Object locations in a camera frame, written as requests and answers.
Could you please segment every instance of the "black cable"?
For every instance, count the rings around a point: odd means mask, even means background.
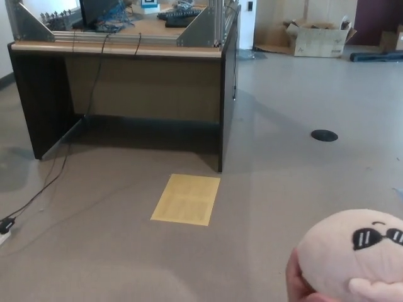
[[[139,51],[139,47],[140,47],[140,43],[141,43],[141,33],[139,33],[140,37],[139,37],[139,42],[137,44],[137,48],[136,48],[136,52],[134,53],[134,56],[137,55],[137,52]]]
[[[73,46],[72,46],[72,52],[73,52],[73,53],[74,53],[74,44],[75,44],[75,42],[76,42],[76,32],[74,31],[74,33],[73,33]],[[70,112],[70,109],[71,109],[71,102],[68,102],[68,106],[67,106],[67,116],[66,116],[66,122],[65,122],[65,127],[64,127],[64,129],[65,129],[66,131],[67,131],[67,127],[68,127],[68,125],[69,125],[69,112]],[[62,167],[61,167],[59,173],[57,174],[57,176],[55,176],[55,178],[53,178],[53,179],[47,184],[48,178],[50,177],[50,175],[51,175],[52,172],[53,172],[53,169],[54,169],[55,164],[56,164],[56,158],[57,158],[57,156],[58,156],[58,154],[59,154],[59,150],[60,150],[60,142],[59,142],[59,145],[57,146],[57,150],[56,150],[56,152],[55,152],[55,156],[54,156],[54,158],[53,158],[52,166],[50,167],[50,170],[49,170],[48,174],[47,174],[46,177],[45,177],[45,180],[44,180],[44,182],[43,182],[43,187],[42,187],[42,189],[41,189],[39,192],[37,192],[36,195],[34,195],[34,197],[32,197],[32,198],[29,200],[29,202],[27,202],[24,206],[22,206],[20,209],[14,211],[14,212],[12,212],[10,215],[8,215],[7,217],[4,217],[4,218],[1,219],[0,221],[3,221],[3,220],[5,220],[5,219],[7,219],[7,218],[11,218],[11,217],[12,217],[13,215],[15,215],[15,214],[17,214],[17,215],[16,215],[14,218],[20,217],[20,216],[26,211],[26,209],[28,209],[29,206],[34,202],[34,200],[36,200],[48,187],[50,187],[50,186],[62,175],[62,173],[63,173],[63,171],[64,171],[65,164],[66,164],[66,162],[67,162],[67,158],[68,158],[69,155],[70,155],[70,148],[71,148],[71,143],[69,144],[69,146],[68,146],[68,148],[67,148],[67,153],[66,153],[66,155],[65,155],[65,157],[64,157],[64,161],[63,161],[63,164],[62,164]]]
[[[56,176],[55,178],[53,178],[53,180],[50,181],[46,186],[44,186],[42,190],[40,190],[39,192],[37,192],[36,195],[34,195],[34,197],[32,197],[31,200],[29,200],[29,202],[27,202],[27,203],[26,203],[24,206],[22,206],[20,209],[18,209],[18,210],[16,210],[16,211],[12,212],[12,213],[11,213],[10,215],[8,215],[6,218],[10,218],[10,217],[12,217],[13,215],[15,215],[15,214],[17,214],[17,213],[20,212],[18,215],[15,216],[15,218],[19,217],[19,216],[20,216],[22,213],[24,213],[24,211],[32,204],[32,202],[34,202],[34,200],[36,200],[36,199],[44,192],[44,190],[46,190],[50,185],[52,185],[52,184],[62,175],[63,170],[64,170],[64,167],[65,167],[65,164],[66,164],[66,162],[67,162],[67,158],[69,157],[69,154],[70,154],[70,147],[71,147],[71,145],[69,145],[69,148],[68,148],[68,150],[67,150],[67,153],[66,153],[66,155],[65,155],[65,157],[64,157],[64,161],[63,161],[62,168],[60,169],[60,172],[57,174],[57,176]]]
[[[236,9],[232,8],[231,6],[225,6],[225,7],[233,10],[233,12],[235,12],[235,16],[238,15],[238,11]],[[237,48],[238,48],[238,32],[239,32],[238,21],[237,21],[236,25],[237,25],[237,31],[236,31],[236,35],[235,35],[236,40],[235,40],[235,52],[234,52],[235,53],[235,55],[234,55],[234,81],[235,81],[235,83],[234,83],[234,95],[232,96],[234,99],[236,98],[237,83],[238,83],[238,77],[237,77],[237,52],[238,52]]]
[[[101,73],[102,58],[103,58],[103,52],[104,52],[104,49],[105,49],[105,44],[106,44],[107,39],[108,39],[112,34],[114,34],[114,33],[109,33],[109,34],[107,34],[107,36],[105,37],[105,39],[104,39],[104,41],[103,41],[103,44],[102,44],[101,55],[100,55],[100,58],[99,58],[98,71],[97,71],[96,78],[95,78],[95,81],[94,81],[94,84],[93,84],[93,88],[92,88],[92,91],[91,91],[90,102],[89,102],[87,114],[89,113],[89,110],[91,109],[91,104],[92,104],[92,100],[93,100],[94,90],[95,90],[95,87],[96,87],[96,85],[97,85],[97,83],[98,83],[99,75],[100,75],[100,73]],[[134,53],[135,56],[137,55],[137,52],[139,51],[140,44],[141,44],[141,39],[142,39],[142,34],[139,33],[139,35],[140,35],[140,36],[139,36],[139,42],[138,42],[138,44],[137,44],[137,48],[136,48],[136,51],[135,51],[135,53]],[[73,34],[73,49],[72,49],[72,52],[73,52],[73,53],[74,53],[74,44],[75,44],[75,41],[76,41],[76,33],[74,32],[74,34]],[[69,106],[68,106],[68,108],[67,108],[67,117],[66,117],[65,129],[67,129],[68,122],[69,122],[68,114],[69,114],[70,108],[71,108],[70,105],[71,105],[71,104],[70,104],[70,102],[69,102]],[[58,173],[48,184],[46,184],[47,179],[49,178],[49,176],[51,175],[51,173],[52,173],[52,171],[53,171],[53,169],[54,169],[54,166],[55,166],[55,163],[56,163],[56,158],[57,158],[57,155],[58,155],[58,153],[59,153],[59,148],[60,148],[60,145],[57,147],[57,151],[56,151],[56,154],[55,154],[55,157],[54,157],[52,166],[51,166],[51,168],[50,168],[50,170],[49,170],[49,172],[48,172],[48,174],[47,174],[47,176],[46,176],[46,178],[45,178],[45,181],[44,181],[44,183],[43,183],[42,189],[41,189],[39,192],[37,192],[36,195],[34,195],[34,197],[32,197],[32,198],[29,200],[29,202],[27,202],[25,205],[23,205],[23,206],[22,206],[21,208],[19,208],[18,210],[16,210],[16,211],[12,212],[11,214],[9,214],[7,217],[4,217],[4,218],[3,218],[2,220],[0,220],[0,221],[3,221],[3,220],[8,219],[8,218],[11,218],[11,217],[14,216],[15,214],[16,214],[16,216],[15,216],[14,218],[17,218],[17,217],[21,216],[21,215],[25,212],[25,210],[28,209],[29,206],[30,206],[48,187],[50,187],[56,180],[59,179],[59,177],[62,175],[62,173],[63,173],[63,171],[64,171],[64,167],[65,167],[65,165],[66,165],[66,163],[67,163],[67,159],[69,158],[70,149],[71,149],[71,143],[68,145],[67,153],[66,153],[66,155],[65,155],[65,157],[64,157],[63,164],[62,164],[62,167],[61,167],[59,173]]]
[[[91,89],[91,94],[89,95],[89,104],[88,104],[88,108],[87,108],[87,112],[86,112],[86,116],[89,114],[93,101],[94,101],[94,92],[95,92],[95,88],[96,85],[99,81],[99,76],[101,75],[101,68],[102,68],[102,61],[103,61],[103,52],[105,49],[105,44],[107,39],[114,33],[109,33],[105,36],[105,39],[103,40],[103,44],[102,44],[102,49],[101,49],[101,54],[99,55],[99,64],[98,64],[98,71],[96,72],[96,76],[95,76],[95,80],[94,80],[94,84],[93,87]]]

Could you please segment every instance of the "baseboard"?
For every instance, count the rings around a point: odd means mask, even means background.
[[[0,90],[3,90],[7,86],[11,85],[15,82],[14,72],[6,75],[5,77],[0,78]]]

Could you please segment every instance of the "pink plush ball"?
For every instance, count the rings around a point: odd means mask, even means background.
[[[403,221],[372,210],[332,215],[297,247],[305,280],[342,302],[403,302]]]

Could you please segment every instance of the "hand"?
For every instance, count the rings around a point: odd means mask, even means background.
[[[288,302],[338,302],[335,299],[316,293],[303,279],[297,250],[291,254],[285,271]]]

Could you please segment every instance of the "black sunglasses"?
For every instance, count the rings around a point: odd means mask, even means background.
[[[385,238],[391,239],[394,243],[403,246],[403,232],[396,228],[387,230],[386,236],[383,236],[373,228],[362,228],[353,234],[354,250],[367,249],[380,243]]]

